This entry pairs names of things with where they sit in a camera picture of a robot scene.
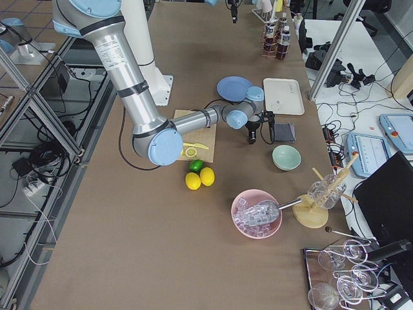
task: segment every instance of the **lemon slice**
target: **lemon slice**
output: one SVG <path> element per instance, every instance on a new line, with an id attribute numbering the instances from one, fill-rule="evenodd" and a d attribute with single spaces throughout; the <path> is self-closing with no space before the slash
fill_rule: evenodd
<path id="1" fill-rule="evenodd" d="M 185 156 L 189 158 L 195 157 L 197 154 L 197 150 L 194 147 L 187 147 L 185 150 Z"/>

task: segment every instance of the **lemon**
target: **lemon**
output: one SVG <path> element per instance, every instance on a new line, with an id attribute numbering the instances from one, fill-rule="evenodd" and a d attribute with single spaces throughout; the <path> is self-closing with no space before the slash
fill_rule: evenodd
<path id="1" fill-rule="evenodd" d="M 197 150 L 194 147 L 188 147 L 185 150 L 185 155 L 189 158 L 195 157 L 197 154 Z"/>
<path id="2" fill-rule="evenodd" d="M 189 189 L 196 191 L 201 186 L 201 178 L 193 172 L 189 172 L 185 176 L 185 183 Z"/>
<path id="3" fill-rule="evenodd" d="M 215 182 L 215 173 L 210 167 L 205 167 L 200 172 L 201 182 L 205 186 L 211 186 Z"/>

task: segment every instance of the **blue joint cap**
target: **blue joint cap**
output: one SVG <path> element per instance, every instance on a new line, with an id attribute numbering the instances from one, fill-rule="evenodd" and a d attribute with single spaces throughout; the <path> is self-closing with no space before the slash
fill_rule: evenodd
<path id="1" fill-rule="evenodd" d="M 240 110 L 233 110 L 227 115 L 227 123 L 233 129 L 240 129 L 248 121 L 248 116 Z"/>
<path id="2" fill-rule="evenodd" d="M 53 20 L 53 25 L 54 25 L 54 30 L 56 30 L 56 32 L 59 32 L 60 34 L 64 34 L 65 36 L 69 36 L 69 37 L 82 37 L 78 29 L 76 28 L 62 25 L 61 23 L 58 23 L 57 21 L 54 21 L 54 20 Z"/>
<path id="3" fill-rule="evenodd" d="M 181 155 L 183 139 L 175 129 L 168 128 L 158 132 L 149 144 L 148 157 L 155 165 L 167 166 Z"/>
<path id="4" fill-rule="evenodd" d="M 251 86 L 247 89 L 247 99 L 251 101 L 263 101 L 264 90 L 258 86 Z"/>
<path id="5" fill-rule="evenodd" d="M 205 3 L 208 3 L 210 6 L 215 6 L 217 4 L 217 0 L 204 0 Z"/>
<path id="6" fill-rule="evenodd" d="M 115 16 L 121 9 L 121 0 L 69 0 L 80 12 L 94 18 Z"/>
<path id="7" fill-rule="evenodd" d="M 14 52 L 13 45 L 11 45 L 9 42 L 6 42 L 5 40 L 0 40 L 0 48 L 3 49 L 6 54 Z"/>
<path id="8" fill-rule="evenodd" d="M 10 17 L 10 18 L 5 18 L 1 21 L 3 24 L 6 26 L 23 26 L 23 22 L 16 18 L 16 17 Z"/>

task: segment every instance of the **glass bottle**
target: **glass bottle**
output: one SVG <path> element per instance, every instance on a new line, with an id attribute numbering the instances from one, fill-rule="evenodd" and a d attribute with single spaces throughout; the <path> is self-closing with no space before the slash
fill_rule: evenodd
<path id="1" fill-rule="evenodd" d="M 290 27 L 285 26 L 281 32 L 281 37 L 279 38 L 277 46 L 277 59 L 284 59 L 288 53 L 288 46 L 290 45 Z"/>
<path id="2" fill-rule="evenodd" d="M 281 31 L 284 29 L 286 24 L 287 24 L 287 13 L 283 12 L 283 15 L 279 18 L 276 33 L 274 34 L 274 39 L 276 40 L 276 42 L 279 41 L 279 37 L 281 36 Z"/>
<path id="3" fill-rule="evenodd" d="M 275 27 L 276 21 L 270 21 L 265 25 L 263 50 L 267 53 L 274 53 L 276 51 L 277 41 L 274 38 Z"/>

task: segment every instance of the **green bowl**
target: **green bowl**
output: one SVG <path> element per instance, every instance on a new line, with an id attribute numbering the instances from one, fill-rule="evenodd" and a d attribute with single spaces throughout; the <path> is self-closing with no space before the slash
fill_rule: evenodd
<path id="1" fill-rule="evenodd" d="M 280 145 L 272 151 L 274 165 L 284 171 L 295 169 L 301 163 L 301 155 L 290 145 Z"/>

